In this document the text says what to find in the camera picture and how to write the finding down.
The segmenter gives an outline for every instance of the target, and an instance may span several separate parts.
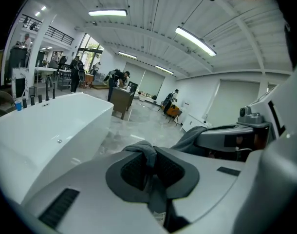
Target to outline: counter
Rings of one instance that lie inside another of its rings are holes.
[[[134,97],[134,92],[127,92],[122,88],[114,88],[111,95],[111,103],[114,104],[114,111],[121,112],[121,119],[124,119],[125,112],[131,106]]]

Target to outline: white ceiling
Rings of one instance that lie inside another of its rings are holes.
[[[178,78],[235,71],[289,74],[292,70],[284,20],[273,0],[46,1],[106,50],[136,55],[150,65],[170,69]],[[89,16],[88,11],[100,8],[126,9],[128,15]],[[178,26],[204,39],[217,55],[211,57],[177,35]]]

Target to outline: vent slot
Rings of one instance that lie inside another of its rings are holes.
[[[74,203],[78,194],[79,191],[65,189],[38,219],[52,229],[55,229]]]

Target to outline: balcony railing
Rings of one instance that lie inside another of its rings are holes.
[[[29,17],[27,15],[22,15],[21,18],[19,19],[19,22],[23,22],[23,27],[24,28],[27,28],[27,29],[30,29],[30,30],[33,30],[33,31],[38,31],[40,29],[40,26],[42,24],[41,21],[35,19],[35,18],[32,18],[32,17]],[[63,32],[55,29],[54,27],[51,27],[49,26],[48,29],[46,30],[46,33],[45,33],[46,36],[49,36],[51,38],[54,38],[54,39],[57,39],[63,43],[66,43],[68,45],[71,45],[74,38],[64,34]]]

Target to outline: black strip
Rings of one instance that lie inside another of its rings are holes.
[[[238,175],[241,173],[238,170],[227,168],[227,167],[224,167],[224,166],[219,167],[217,169],[217,171],[219,171],[221,173],[225,173],[225,174],[230,174],[230,175],[233,175],[233,176],[236,176],[236,177],[238,177]]]
[[[276,127],[278,129],[278,135],[281,136],[283,132],[285,132],[285,126],[282,126],[280,127],[280,124],[279,124],[279,120],[278,120],[278,117],[277,117],[277,114],[276,114],[276,111],[274,109],[274,104],[272,101],[269,102],[269,107],[271,109],[271,112],[272,112],[272,115],[274,117],[274,121],[275,121],[275,124],[276,124]]]
[[[55,229],[74,203],[78,194],[79,191],[65,189],[38,219],[52,229]]]

